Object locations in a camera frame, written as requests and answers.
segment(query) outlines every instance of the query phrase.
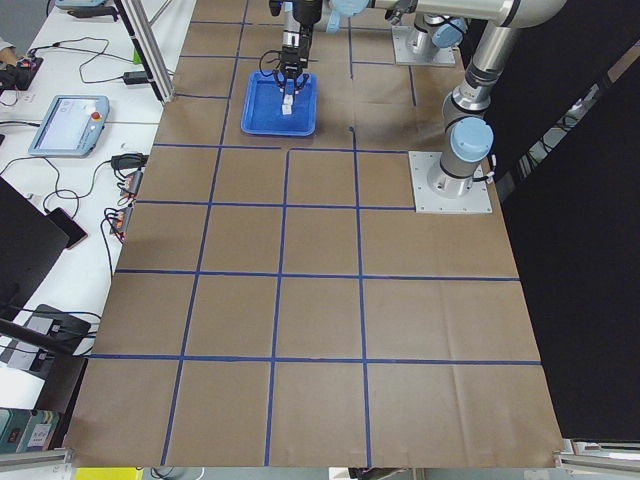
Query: yellow object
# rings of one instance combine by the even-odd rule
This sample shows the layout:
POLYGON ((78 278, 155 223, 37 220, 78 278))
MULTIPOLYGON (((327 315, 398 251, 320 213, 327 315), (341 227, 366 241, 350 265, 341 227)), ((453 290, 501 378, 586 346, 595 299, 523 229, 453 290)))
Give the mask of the yellow object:
POLYGON ((142 470, 127 468, 79 468, 75 480, 141 480, 142 470))

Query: tiled tabletop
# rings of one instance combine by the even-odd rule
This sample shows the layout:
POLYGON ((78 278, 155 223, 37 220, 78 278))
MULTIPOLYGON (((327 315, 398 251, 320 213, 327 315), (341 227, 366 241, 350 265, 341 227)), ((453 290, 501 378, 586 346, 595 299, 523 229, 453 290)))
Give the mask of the tiled tabletop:
POLYGON ((546 466, 560 434, 494 213, 413 211, 454 69, 383 12, 314 38, 316 133, 249 136, 263 0, 200 0, 67 445, 82 465, 546 466))

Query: black smartphone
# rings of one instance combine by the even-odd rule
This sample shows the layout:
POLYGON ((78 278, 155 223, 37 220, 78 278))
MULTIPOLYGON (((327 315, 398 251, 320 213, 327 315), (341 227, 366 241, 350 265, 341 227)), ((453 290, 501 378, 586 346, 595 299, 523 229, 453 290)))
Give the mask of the black smartphone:
POLYGON ((60 230, 67 234, 69 241, 65 248, 71 248, 85 239, 85 232, 68 214, 61 208, 56 208, 47 214, 47 218, 55 223, 60 230))

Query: metal bracket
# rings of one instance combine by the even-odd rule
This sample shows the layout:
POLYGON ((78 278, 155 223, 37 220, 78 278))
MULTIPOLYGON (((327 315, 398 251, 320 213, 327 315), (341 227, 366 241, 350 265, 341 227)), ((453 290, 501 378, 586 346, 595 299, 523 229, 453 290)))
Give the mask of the metal bracket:
POLYGON ((431 65, 433 67, 455 67, 456 58, 451 48, 434 48, 416 55, 407 46, 407 38, 413 27, 392 27, 393 51, 398 65, 431 65))
MULTIPOLYGON (((480 214, 491 213, 491 200, 487 185, 477 182, 469 192, 456 199, 444 198, 434 192, 427 182, 427 173, 433 164, 440 161, 441 152, 409 152, 413 198, 418 213, 480 214)), ((482 167, 475 176, 481 177, 482 167)))

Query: blue tray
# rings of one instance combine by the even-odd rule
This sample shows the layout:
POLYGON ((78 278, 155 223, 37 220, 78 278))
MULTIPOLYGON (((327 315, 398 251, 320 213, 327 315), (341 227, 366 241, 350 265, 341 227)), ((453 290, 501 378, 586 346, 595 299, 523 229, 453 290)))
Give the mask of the blue tray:
POLYGON ((296 95, 291 115, 282 114, 282 92, 272 77, 265 77, 260 71, 249 77, 247 96, 240 127, 253 135, 280 135, 285 137, 306 137, 316 129, 316 101, 318 99, 316 76, 309 74, 309 80, 296 95))

